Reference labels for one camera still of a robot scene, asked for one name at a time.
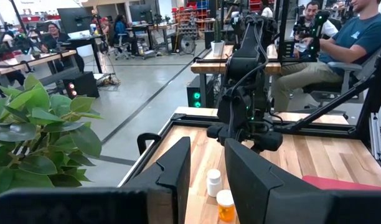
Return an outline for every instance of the woman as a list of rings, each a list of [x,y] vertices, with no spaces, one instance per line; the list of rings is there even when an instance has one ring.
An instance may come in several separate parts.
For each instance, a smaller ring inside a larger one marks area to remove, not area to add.
[[[127,23],[126,23],[126,19],[123,15],[118,15],[115,19],[115,23],[113,25],[114,29],[115,29],[115,43],[118,44],[119,43],[119,34],[126,34],[122,37],[122,40],[121,40],[121,43],[130,43],[131,44],[131,54],[132,55],[136,55],[137,54],[137,49],[138,49],[138,46],[136,44],[136,39],[133,38],[133,37],[129,37],[129,32],[127,31]]]
[[[45,53],[48,53],[49,50],[55,50],[59,42],[63,43],[70,39],[70,37],[67,34],[61,32],[58,25],[54,23],[48,25],[48,32],[49,34],[44,36],[44,45],[41,47],[41,50]],[[80,72],[84,72],[85,64],[81,56],[79,56],[79,54],[75,54],[74,59],[77,62],[77,66]],[[68,57],[62,58],[61,61],[62,63],[59,61],[54,61],[57,72],[63,71],[64,67],[70,64],[70,59]]]

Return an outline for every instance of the man's arm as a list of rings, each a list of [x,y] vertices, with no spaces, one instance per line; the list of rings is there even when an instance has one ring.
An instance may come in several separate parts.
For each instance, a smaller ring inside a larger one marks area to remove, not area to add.
[[[329,37],[332,37],[332,36],[334,36],[338,32],[339,31],[337,30],[337,28],[333,25],[333,23],[331,21],[326,21],[323,24],[322,34],[326,34]]]
[[[326,40],[321,40],[320,44],[321,50],[336,60],[345,63],[355,62],[367,54],[374,53],[381,46],[381,23],[365,30],[357,42],[349,49]]]

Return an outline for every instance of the man's hand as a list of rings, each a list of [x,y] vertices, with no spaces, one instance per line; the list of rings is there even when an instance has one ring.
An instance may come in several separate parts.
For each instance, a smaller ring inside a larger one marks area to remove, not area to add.
[[[48,48],[45,45],[43,45],[41,46],[41,51],[43,51],[44,53],[48,53]]]
[[[297,50],[297,48],[294,48],[293,55],[295,58],[300,58],[300,52]]]

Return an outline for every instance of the black computer tower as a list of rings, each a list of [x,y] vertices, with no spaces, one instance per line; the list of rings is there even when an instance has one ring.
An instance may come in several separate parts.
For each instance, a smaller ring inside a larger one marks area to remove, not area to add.
[[[196,76],[186,88],[189,107],[201,107],[200,77]],[[207,76],[207,108],[215,108],[214,105],[214,81],[212,76]]]
[[[93,72],[84,72],[73,74],[69,78],[63,79],[63,84],[69,98],[73,99],[76,96],[99,97],[96,80],[93,77]]]

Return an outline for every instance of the man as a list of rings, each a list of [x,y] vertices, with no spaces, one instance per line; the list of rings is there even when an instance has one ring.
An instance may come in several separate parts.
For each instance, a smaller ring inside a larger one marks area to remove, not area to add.
[[[63,43],[63,42],[66,42],[68,39],[70,39],[70,37],[67,34],[61,32],[59,27],[54,23],[50,23],[48,25],[48,32],[49,34],[44,37],[45,45],[41,47],[41,51],[43,51],[44,53],[49,52],[49,50],[57,50],[58,43]],[[77,63],[77,66],[80,72],[84,72],[85,64],[81,56],[79,56],[79,54],[75,54],[74,59]],[[64,57],[61,60],[54,60],[56,72],[63,71],[65,66],[68,66],[69,64],[70,64],[70,59],[68,57]]]
[[[318,12],[318,10],[320,9],[320,7],[321,6],[320,6],[319,2],[317,2],[317,1],[311,1],[307,4],[307,7],[304,10],[306,25],[313,26],[313,22],[315,20],[315,15]],[[322,26],[322,31],[321,31],[322,35],[324,34],[324,35],[327,35],[329,37],[332,37],[337,32],[338,32],[337,28],[329,20],[327,20]],[[300,40],[298,35],[294,36],[294,31],[291,31],[290,39]],[[299,53],[297,48],[294,48],[294,57],[300,58],[300,53]]]
[[[282,66],[282,74],[275,75],[272,96],[275,111],[286,111],[291,90],[321,82],[342,82],[344,72],[331,68],[329,62],[363,64],[381,47],[381,0],[352,0],[354,11],[359,13],[329,40],[320,40],[318,62]]]
[[[268,0],[262,0],[260,3],[260,6],[263,9],[261,16],[265,16],[267,18],[273,18],[273,12],[270,8],[270,4]]]

